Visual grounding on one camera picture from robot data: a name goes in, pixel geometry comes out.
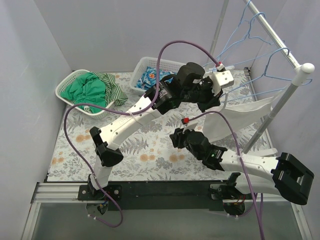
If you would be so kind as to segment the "white tank top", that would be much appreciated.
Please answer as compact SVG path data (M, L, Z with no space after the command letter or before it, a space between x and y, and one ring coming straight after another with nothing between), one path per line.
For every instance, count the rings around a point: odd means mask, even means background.
M279 92L275 96L249 103L217 106L212 110L220 112L227 119L233 131L237 132L268 115L272 110L272 103L281 94L282 92ZM217 113L208 113L205 116L202 132L210 142L221 140L231 134L225 120Z

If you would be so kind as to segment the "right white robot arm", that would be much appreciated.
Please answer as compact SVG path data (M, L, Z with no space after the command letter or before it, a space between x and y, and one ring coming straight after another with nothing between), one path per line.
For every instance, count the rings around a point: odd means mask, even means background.
M187 149L211 170L247 173L250 180L241 183L237 177L226 186L227 195L232 199L249 194L252 189L256 193L282 196L297 205L308 202L315 175L290 153L283 152L278 157L238 156L232 150L211 144L202 132L183 128L175 129L169 137L174 148Z

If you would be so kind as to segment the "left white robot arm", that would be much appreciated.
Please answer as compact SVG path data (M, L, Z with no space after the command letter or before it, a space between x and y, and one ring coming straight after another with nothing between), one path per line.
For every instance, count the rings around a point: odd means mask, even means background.
M124 115L102 128L92 127L90 135L95 144L96 162L88 178L89 194L95 200L106 196L112 168L124 158L119 147L130 135L177 109L181 103L197 104L201 112L217 107L222 93L212 73L205 73L197 63L188 62L176 74L166 75L150 87Z

